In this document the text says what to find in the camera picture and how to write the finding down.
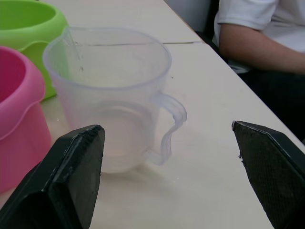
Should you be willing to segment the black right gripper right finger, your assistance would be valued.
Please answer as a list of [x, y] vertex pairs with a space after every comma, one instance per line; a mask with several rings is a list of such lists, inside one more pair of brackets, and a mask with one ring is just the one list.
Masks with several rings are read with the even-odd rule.
[[233, 121], [248, 180], [275, 229], [305, 227], [305, 155], [283, 133]]

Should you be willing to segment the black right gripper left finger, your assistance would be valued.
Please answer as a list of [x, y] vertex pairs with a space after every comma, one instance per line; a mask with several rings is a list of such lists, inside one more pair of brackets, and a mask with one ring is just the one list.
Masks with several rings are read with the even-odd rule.
[[89, 228], [100, 186], [104, 141], [100, 125], [59, 137], [1, 208], [1, 228]]

